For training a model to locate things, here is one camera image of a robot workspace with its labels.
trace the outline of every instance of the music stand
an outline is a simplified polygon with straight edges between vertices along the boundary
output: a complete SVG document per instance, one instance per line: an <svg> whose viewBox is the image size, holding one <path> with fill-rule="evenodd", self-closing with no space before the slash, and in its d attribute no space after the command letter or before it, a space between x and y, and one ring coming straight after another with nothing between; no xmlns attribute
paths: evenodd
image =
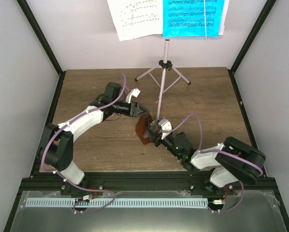
<svg viewBox="0 0 289 232"><path fill-rule="evenodd" d="M158 113L156 116L156 119L159 119L159 113L160 113L160 107L161 107L161 103L162 103L162 96L163 93L165 93L167 90L170 89L171 86L173 86L180 78L182 78L183 80L185 80L189 85L191 84L191 82L185 77L183 76L183 74L181 72L178 71L178 69L176 69L173 64L171 63L170 60L168 59L168 50L169 50L169 40L165 40L165 47L164 47L164 59L161 59L159 61L159 64L156 67L153 67L152 69L149 69L148 71L146 71L145 73L143 73L142 75L138 76L137 78L135 78L135 81L139 81L141 78L143 78L145 75L149 74L153 80L156 82L156 84L158 84L158 86L160 87L159 90L159 106L158 106ZM159 66L161 66L163 68L163 72L162 72L162 81L161 84L158 83L158 81L154 78L154 76L151 74L151 72L158 68ZM179 77L171 84L169 85L165 90L165 79L166 79L166 70L171 70L173 69L177 74L179 74Z"/></svg>

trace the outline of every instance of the wooden board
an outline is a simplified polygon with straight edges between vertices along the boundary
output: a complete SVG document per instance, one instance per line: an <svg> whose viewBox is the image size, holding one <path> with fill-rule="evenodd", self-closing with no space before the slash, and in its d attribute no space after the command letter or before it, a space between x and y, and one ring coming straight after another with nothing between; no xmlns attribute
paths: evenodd
<svg viewBox="0 0 289 232"><path fill-rule="evenodd" d="M147 69L68 70L58 101L54 123L64 122L83 111L104 92L108 82L120 83L125 73L129 88L141 93L134 101L150 109L153 118L158 107L159 87L149 76L134 79ZM222 143L233 136L249 143L248 134L226 68L181 68L191 82L180 79L163 95L160 118L177 126L187 115L196 113L203 127L202 148ZM161 69L152 74L160 82ZM166 87L178 75L167 71ZM74 144L74 162L84 171L148 171L183 170L176 158L162 145L142 145L135 134L138 118L122 116L116 121L104 121L89 129ZM184 131L198 147L200 130L197 119L191 117L177 133Z"/></svg>

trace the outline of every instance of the black metal frame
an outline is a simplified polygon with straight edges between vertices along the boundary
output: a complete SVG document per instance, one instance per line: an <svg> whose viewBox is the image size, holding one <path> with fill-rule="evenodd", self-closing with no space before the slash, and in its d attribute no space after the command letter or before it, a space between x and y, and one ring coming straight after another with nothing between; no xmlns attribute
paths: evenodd
<svg viewBox="0 0 289 232"><path fill-rule="evenodd" d="M52 122L55 110L57 107L60 92L63 86L63 81L65 78L66 71L63 72L61 69L50 45L48 44L41 28L39 27L32 11L29 8L26 0L17 0L21 9L23 10L25 16L27 17L30 25L32 26L37 38L42 44L45 52L47 53L50 61L52 62L54 68L56 69L59 79L58 84L54 93L54 97L50 106L49 114L46 123ZM232 68L229 70L229 75L231 83L238 100L240 110L246 125L246 129L253 147L257 148L256 140L253 135L251 125L249 123L244 104L241 99L241 95L235 80L235 72L237 71L240 63L244 59L248 49L252 45L257 33L259 32L261 26L263 25L266 17L268 16L270 10L273 8L276 0L267 0L261 11L254 27L252 28L249 36L246 39L240 53L237 56ZM72 188L65 188L62 190L62 186L67 184L57 175L49 173L40 173L40 162L35 160L32 167L30 178L22 179L19 191L15 198L11 213L9 215L8 221L4 231L10 231L13 220L20 202L21 194L23 191L61 191L62 194L77 195L77 190ZM106 172L106 173L86 173L86 178L88 180L94 180L94 185L102 185L104 188L114 191L126 191L126 190L190 190L193 195L202 195L206 198L212 198L214 195L208 195L199 191L198 188L190 189L191 185L197 185L197 183L207 179L207 171L196 171L196 172ZM240 189L239 184L234 184L233 189ZM277 187L274 178L270 177L260 177L257 184L250 186L245 185L247 190L272 190L275 197L280 201L280 212L283 217L284 223L287 230L289 231L289 217L286 212L285 206L283 204L279 189Z"/></svg>

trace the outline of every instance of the sheet music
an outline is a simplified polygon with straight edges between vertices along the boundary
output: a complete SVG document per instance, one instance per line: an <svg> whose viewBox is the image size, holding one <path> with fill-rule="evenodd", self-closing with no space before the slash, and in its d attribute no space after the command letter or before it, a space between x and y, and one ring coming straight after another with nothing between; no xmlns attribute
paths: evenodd
<svg viewBox="0 0 289 232"><path fill-rule="evenodd" d="M107 1L120 41L162 34L162 0Z"/></svg>
<svg viewBox="0 0 289 232"><path fill-rule="evenodd" d="M163 36L217 37L223 6L224 0L164 0Z"/></svg>
<svg viewBox="0 0 289 232"><path fill-rule="evenodd" d="M225 0L224 8L223 8L223 15L222 15L222 19L221 19L220 32L218 33L219 35L223 35L223 33L224 33L224 29L225 29L224 24L225 24L225 19L226 19L226 14L227 14L229 3L230 3L230 0Z"/></svg>

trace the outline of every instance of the white wall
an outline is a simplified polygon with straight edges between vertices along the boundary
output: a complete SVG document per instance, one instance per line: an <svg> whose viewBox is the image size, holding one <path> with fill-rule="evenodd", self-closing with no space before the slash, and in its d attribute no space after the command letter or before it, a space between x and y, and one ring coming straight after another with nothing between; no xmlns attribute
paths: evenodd
<svg viewBox="0 0 289 232"><path fill-rule="evenodd" d="M0 231L28 177L58 75L15 0L0 0Z"/></svg>
<svg viewBox="0 0 289 232"><path fill-rule="evenodd" d="M289 1L276 2L235 76L289 214Z"/></svg>
<svg viewBox="0 0 289 232"><path fill-rule="evenodd" d="M217 41L171 40L176 67L227 66L235 61L266 0L231 0ZM120 42L106 0L28 0L62 69L151 68L162 59L161 35Z"/></svg>

